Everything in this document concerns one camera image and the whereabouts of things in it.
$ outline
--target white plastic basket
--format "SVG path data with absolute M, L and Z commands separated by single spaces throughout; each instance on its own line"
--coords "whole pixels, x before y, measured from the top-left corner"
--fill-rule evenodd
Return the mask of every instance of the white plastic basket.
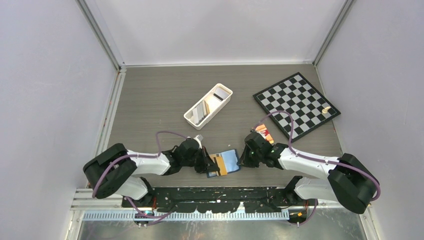
M 230 101 L 231 95 L 233 95 L 233 91 L 229 88 L 221 83 L 216 84 L 195 105 L 184 113 L 185 120 L 195 129 L 202 129 Z M 199 111 L 203 112 L 202 117 L 200 117 Z

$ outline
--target gray work surface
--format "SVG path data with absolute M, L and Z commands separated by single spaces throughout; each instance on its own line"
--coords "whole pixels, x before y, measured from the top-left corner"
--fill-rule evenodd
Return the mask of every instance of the gray work surface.
M 319 208 L 297 228 L 285 220 L 164 221 L 138 228 L 131 221 L 83 221 L 79 240 L 366 240 L 360 216 Z
M 244 138 L 265 116 L 252 95 L 297 72 L 322 92 L 317 72 L 310 64 L 130 67 L 122 87 L 109 146 L 123 143 L 132 151 L 157 153 L 155 133 L 170 130 L 191 137 L 201 134 L 204 137 L 202 144 L 210 154 L 237 149 L 241 156 Z M 233 91 L 231 100 L 201 130 L 196 130 L 183 114 L 217 83 Z M 276 143 L 287 143 L 287 138 L 271 120 L 264 123 Z M 171 149 L 182 141 L 178 136 L 160 135 L 162 150 Z M 332 121 L 299 139 L 293 146 L 313 154 L 341 156 Z M 153 187 L 285 186 L 298 174 L 261 165 L 259 168 L 242 167 L 238 172 L 213 178 L 198 174 L 191 167 L 169 176 L 147 174 L 146 178 Z

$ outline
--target chessboard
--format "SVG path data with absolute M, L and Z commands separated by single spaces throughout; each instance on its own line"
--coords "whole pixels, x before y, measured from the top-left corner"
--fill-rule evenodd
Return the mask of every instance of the chessboard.
M 286 111 L 291 114 L 294 120 L 292 142 L 340 115 L 340 111 L 299 72 L 254 94 L 253 97 L 267 114 L 274 111 Z M 323 113 L 323 109 L 328 107 L 327 113 Z M 284 113 L 276 113 L 270 118 L 289 138 L 292 128 L 290 117 Z

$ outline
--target metal corner post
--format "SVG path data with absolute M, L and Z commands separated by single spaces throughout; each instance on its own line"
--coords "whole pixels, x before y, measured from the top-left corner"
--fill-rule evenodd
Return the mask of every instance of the metal corner post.
M 336 35 L 337 30 L 342 25 L 343 20 L 348 15 L 349 10 L 351 9 L 354 2 L 355 2 L 355 0 L 346 0 L 344 2 L 343 6 L 341 7 L 341 10 L 337 15 L 337 18 L 335 19 L 334 24 L 332 25 L 330 31 L 327 34 L 327 37 L 325 38 L 324 42 L 322 43 L 321 48 L 319 49 L 319 52 L 315 57 L 315 60 L 312 62 L 312 64 L 315 67 L 318 65 L 318 63 L 320 63 L 321 58 L 323 57 L 328 46 L 330 45 L 331 41 L 333 40 L 334 36 Z
M 81 12 L 84 14 L 85 18 L 87 19 L 88 24 L 90 25 L 91 29 L 93 30 L 93 33 L 95 34 L 96 38 L 98 39 L 101 47 L 106 52 L 107 56 L 109 57 L 110 61 L 112 62 L 113 66 L 117 71 L 121 69 L 122 64 L 120 64 L 117 60 L 117 57 L 115 56 L 114 52 L 112 51 L 108 41 L 106 40 L 105 35 L 103 34 L 98 22 L 96 21 L 95 17 L 93 16 L 92 11 L 89 8 L 89 5 L 87 4 L 86 0 L 75 0 L 78 4 L 79 8 L 81 9 Z

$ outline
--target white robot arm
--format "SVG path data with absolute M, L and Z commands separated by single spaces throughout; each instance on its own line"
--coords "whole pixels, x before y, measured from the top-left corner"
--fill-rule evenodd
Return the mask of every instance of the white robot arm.
M 262 133 L 251 132 L 245 139 L 246 144 L 239 164 L 249 168 L 264 163 L 270 168 L 294 170 L 315 177 L 313 179 L 295 176 L 284 189 L 289 204 L 297 204 L 308 199 L 337 201 L 348 210 L 363 214 L 377 191 L 376 185 L 357 171 L 331 163 L 342 163 L 355 169 L 371 173 L 348 153 L 341 157 L 320 156 L 294 149 L 282 143 L 270 144 Z M 322 160 L 312 161 L 306 157 Z
M 148 193 L 152 190 L 143 174 L 171 175 L 182 167 L 194 167 L 200 174 L 219 171 L 202 146 L 202 139 L 201 135 L 187 138 L 179 146 L 157 154 L 131 151 L 117 143 L 89 161 L 83 171 L 92 186 L 100 181 L 95 195 L 98 199 L 119 194 L 140 203 L 149 202 Z M 102 177 L 107 167 L 120 157 L 124 158 Z

